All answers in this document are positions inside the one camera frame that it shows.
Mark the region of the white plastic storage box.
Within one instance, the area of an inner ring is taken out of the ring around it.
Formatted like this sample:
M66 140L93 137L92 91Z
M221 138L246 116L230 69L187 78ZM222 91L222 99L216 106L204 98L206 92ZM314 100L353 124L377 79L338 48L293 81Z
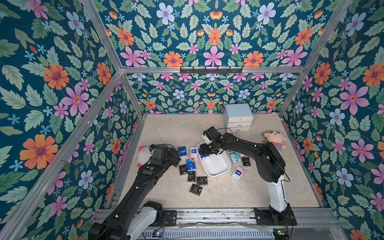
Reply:
M210 155L209 158L202 160L199 154L199 147L204 142L197 145L198 158L200 159L202 166L209 177L216 178L227 172L232 168L231 160L225 152L219 155Z

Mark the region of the teal cartoon tissue pack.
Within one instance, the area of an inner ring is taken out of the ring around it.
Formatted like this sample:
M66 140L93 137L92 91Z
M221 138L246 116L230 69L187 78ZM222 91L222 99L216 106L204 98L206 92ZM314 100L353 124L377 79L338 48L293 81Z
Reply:
M230 158L232 160L232 162L234 164L237 164L237 163L241 163L242 162L242 158L241 156L239 155L239 153L237 152L234 152L234 151L229 151L229 155L230 155Z

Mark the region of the pink floral Tempo tissue pack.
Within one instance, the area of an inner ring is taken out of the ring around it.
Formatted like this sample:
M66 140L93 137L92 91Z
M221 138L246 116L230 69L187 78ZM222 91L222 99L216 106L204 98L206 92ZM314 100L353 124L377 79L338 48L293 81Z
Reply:
M190 148L190 158L194 159L198 157L198 150L197 147L191 147Z

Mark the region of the white blue Tempo tissue pack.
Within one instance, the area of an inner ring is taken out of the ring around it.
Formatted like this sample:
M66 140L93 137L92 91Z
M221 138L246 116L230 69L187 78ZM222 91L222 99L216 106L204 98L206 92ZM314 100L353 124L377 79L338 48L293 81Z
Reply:
M235 178L236 180L240 181L242 177L244 176L246 170L244 170L242 167L237 166L235 171L232 174L232 177Z

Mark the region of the blue floral tissue pack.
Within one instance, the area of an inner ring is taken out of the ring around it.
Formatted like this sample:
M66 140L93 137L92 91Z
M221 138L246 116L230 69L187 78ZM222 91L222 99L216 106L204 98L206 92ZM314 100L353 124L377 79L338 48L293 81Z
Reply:
M187 159L186 164L187 164L188 172L196 171L197 168L196 168L195 159Z

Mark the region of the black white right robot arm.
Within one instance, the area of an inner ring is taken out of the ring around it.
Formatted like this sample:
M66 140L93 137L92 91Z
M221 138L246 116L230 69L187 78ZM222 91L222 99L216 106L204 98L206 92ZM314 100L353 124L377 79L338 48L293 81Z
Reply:
M199 153L204 156L218 155L223 151L234 151L256 162L259 176L268 186L270 205L268 213L258 209L255 209L255 212L261 217L267 217L273 225L287 224L291 219L292 208L285 195L286 163L275 145L271 142L253 143L240 139L232 133L221 134L215 127L204 131L202 137L205 143L199 147Z

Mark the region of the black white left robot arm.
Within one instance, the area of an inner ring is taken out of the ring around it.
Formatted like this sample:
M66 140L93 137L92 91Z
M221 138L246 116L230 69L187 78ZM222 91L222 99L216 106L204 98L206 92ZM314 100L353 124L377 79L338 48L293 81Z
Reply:
M158 180L180 159L177 149L168 145L151 145L149 160L143 164L130 190L114 211L103 221L94 223L89 230L89 240L136 240L140 235L138 224L149 219L136 213Z

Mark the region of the dark blue Tempo tissue pack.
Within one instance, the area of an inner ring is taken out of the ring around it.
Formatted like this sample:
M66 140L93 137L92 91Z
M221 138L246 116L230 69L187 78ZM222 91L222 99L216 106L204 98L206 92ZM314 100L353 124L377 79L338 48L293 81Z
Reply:
M181 159L185 159L188 157L187 148L185 146L178 147L178 152Z

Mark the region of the pink white striped plush toy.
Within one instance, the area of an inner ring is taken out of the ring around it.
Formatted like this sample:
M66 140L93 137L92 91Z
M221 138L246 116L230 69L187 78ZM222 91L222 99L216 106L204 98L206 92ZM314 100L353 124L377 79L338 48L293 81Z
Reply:
M137 167L140 168L143 165L145 165L152 156L153 148L152 147L140 147L138 152L138 165Z

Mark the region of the pale blue mini drawer chest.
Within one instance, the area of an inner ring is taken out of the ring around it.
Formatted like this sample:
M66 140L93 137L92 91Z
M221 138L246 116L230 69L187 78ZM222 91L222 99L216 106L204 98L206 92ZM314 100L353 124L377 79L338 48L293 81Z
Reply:
M228 104L224 110L224 125L228 133L242 133L250 130L254 119L248 104Z

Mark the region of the pink bald baby doll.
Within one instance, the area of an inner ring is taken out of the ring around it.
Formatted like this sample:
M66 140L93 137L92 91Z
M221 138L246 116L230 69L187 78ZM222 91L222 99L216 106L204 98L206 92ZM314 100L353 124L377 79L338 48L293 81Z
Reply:
M282 133L278 131L267 131L264 133L264 137L266 138L267 142L272 143L280 153L286 149L284 142L287 140L287 138Z

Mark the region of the white ventilation grille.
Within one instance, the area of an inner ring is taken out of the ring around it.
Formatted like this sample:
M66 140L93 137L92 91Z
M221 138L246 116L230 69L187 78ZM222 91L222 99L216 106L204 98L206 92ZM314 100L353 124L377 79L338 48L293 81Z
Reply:
M145 230L138 240L274 240L271 231L256 229L168 229Z

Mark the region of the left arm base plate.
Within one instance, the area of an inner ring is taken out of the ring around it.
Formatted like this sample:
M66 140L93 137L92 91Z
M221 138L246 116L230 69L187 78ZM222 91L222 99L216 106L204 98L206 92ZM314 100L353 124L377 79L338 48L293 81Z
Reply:
M174 210L161 210L157 213L155 221L150 227L169 227L175 226L177 222L177 211Z

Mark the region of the black wall hook rail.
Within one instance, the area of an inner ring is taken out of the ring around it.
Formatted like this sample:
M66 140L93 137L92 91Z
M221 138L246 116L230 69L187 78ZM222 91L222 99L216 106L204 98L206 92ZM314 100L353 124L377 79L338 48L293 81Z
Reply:
M219 75L227 75L227 74L241 74L243 72L243 68L235 68L235 67L181 67L179 68L181 74L219 74Z

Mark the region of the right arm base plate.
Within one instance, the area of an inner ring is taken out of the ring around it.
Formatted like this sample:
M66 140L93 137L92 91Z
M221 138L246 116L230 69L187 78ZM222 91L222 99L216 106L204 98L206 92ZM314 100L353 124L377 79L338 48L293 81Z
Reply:
M258 225L263 226L296 226L297 221L290 205L281 213L269 207L261 210L254 208L255 219Z

